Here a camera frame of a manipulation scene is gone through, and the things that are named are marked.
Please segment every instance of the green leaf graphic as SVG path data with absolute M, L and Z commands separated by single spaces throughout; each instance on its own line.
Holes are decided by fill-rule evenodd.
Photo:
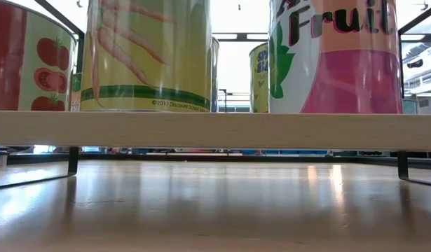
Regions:
M 282 45 L 283 32 L 280 22 L 270 38 L 270 94 L 275 99 L 284 98 L 282 82 L 287 77 L 292 66 L 294 53 L 288 53 L 289 47 Z

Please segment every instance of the glossy floor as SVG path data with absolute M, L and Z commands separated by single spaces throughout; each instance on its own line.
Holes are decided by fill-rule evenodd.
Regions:
M 395 167 L 83 161 L 77 177 L 0 190 L 0 251 L 415 249 L 431 251 L 431 187 Z

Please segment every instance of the carrot illustration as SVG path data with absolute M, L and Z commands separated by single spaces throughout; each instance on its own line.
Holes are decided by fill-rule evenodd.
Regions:
M 176 24 L 171 18 L 165 17 L 160 13 L 155 13 L 153 11 L 148 10 L 145 7 L 139 6 L 137 4 L 131 3 L 131 0 L 101 0 L 102 5 L 106 8 L 112 9 L 114 11 L 130 11 L 134 13 L 139 13 L 141 15 L 145 15 L 147 17 L 153 18 L 155 20 L 159 20 L 161 22 L 168 22 L 171 24 Z
M 97 51 L 97 13 L 95 12 L 95 7 L 92 5 L 89 6 L 89 16 L 90 16 L 90 22 L 89 22 L 89 39 L 90 39 L 90 58 L 92 62 L 92 89 L 95 101 L 97 101 L 98 105 L 100 105 L 102 108 L 103 105 L 100 103 L 100 79 L 98 76 L 98 51 Z
M 139 34 L 133 32 L 131 29 L 127 28 L 126 24 L 120 23 L 120 20 L 118 19 L 115 12 L 111 10 L 104 10 L 102 17 L 103 24 L 108 28 L 114 30 L 123 38 L 132 41 L 136 45 L 145 49 L 145 51 L 147 51 L 155 60 L 170 66 L 170 63 L 162 55 L 160 55 L 160 53 L 157 52 L 148 41 L 143 39 Z
M 148 85 L 150 88 L 154 88 L 152 84 L 148 82 L 146 79 L 145 73 L 137 66 L 128 56 L 126 52 L 123 51 L 120 46 L 118 46 L 114 38 L 108 32 L 107 28 L 100 27 L 98 29 L 98 41 L 100 45 L 113 57 L 115 57 L 119 62 L 123 63 L 131 72 L 136 75 L 136 77 L 143 82 L 145 85 Z

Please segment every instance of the giant food can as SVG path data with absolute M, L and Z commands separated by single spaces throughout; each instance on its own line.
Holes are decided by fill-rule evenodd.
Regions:
M 401 113 L 395 0 L 271 0 L 271 113 Z
M 216 38 L 212 40 L 212 94 L 210 111 L 213 113 L 218 112 L 218 51 L 220 50 L 220 43 Z
M 251 111 L 268 112 L 268 43 L 258 45 L 249 54 L 251 63 Z
M 0 1 L 0 110 L 67 110 L 75 44 L 50 18 Z
M 210 111 L 210 0 L 91 0 L 81 111 Z

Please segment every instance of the yellow can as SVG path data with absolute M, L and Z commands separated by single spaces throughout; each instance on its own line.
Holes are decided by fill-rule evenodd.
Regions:
M 218 112 L 218 51 L 220 43 L 216 38 L 212 39 L 212 95 L 211 95 L 211 112 Z
M 209 112 L 209 7 L 210 0 L 91 0 L 80 110 Z
M 251 110 L 268 112 L 268 43 L 254 48 L 249 54 L 251 62 Z

